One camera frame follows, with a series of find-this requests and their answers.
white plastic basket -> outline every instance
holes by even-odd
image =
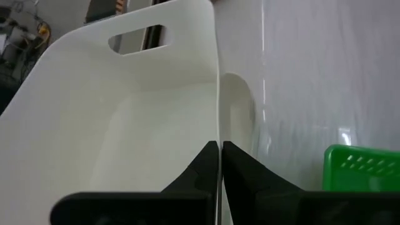
[[[167,46],[119,55],[112,36],[163,25]],[[70,32],[0,117],[0,224],[43,225],[77,191],[160,191],[219,140],[213,7],[174,0]]]

handle hole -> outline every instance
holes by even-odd
[[[171,32],[162,25],[155,25],[110,37],[108,46],[115,53],[126,55],[169,45],[171,42]]]

green plastic basket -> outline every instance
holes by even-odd
[[[400,152],[332,145],[325,152],[325,191],[400,191]]]

